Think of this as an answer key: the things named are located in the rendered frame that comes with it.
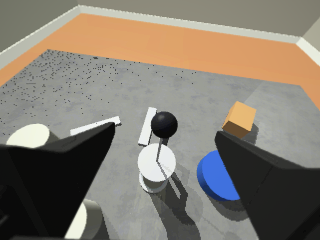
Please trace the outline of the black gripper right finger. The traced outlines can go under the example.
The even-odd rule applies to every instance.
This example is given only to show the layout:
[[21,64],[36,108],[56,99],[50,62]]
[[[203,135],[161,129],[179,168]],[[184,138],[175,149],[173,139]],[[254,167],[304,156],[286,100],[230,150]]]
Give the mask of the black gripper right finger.
[[320,168],[224,131],[217,131],[215,144],[259,240],[294,240],[320,215]]

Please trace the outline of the tan cube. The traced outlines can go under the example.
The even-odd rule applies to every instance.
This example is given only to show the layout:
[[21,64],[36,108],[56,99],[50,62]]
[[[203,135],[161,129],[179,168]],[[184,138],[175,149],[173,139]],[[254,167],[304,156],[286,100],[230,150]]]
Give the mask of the tan cube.
[[256,109],[236,101],[229,110],[222,129],[239,138],[243,138],[251,131],[255,113]]

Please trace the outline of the cream cylinder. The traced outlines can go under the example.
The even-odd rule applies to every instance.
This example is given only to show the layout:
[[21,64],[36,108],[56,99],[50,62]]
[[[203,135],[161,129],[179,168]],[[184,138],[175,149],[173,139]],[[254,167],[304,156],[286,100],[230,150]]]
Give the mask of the cream cylinder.
[[51,130],[42,124],[31,124],[16,131],[6,145],[18,145],[35,148],[60,140]]
[[102,222],[102,210],[92,201],[84,199],[64,238],[85,238],[91,240]]

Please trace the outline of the blue short cylinder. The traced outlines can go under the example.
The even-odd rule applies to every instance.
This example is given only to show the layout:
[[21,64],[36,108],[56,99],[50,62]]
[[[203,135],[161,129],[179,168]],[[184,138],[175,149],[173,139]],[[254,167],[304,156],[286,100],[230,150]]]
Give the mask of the blue short cylinder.
[[240,199],[218,150],[208,153],[199,162],[197,178],[203,191],[215,200],[224,202]]

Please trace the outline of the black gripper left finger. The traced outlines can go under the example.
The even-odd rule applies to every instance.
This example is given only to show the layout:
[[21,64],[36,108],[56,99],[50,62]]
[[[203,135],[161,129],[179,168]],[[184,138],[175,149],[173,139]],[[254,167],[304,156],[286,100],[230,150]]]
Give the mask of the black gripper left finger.
[[114,135],[107,122],[35,148],[0,144],[0,185],[16,190],[41,237],[65,237]]

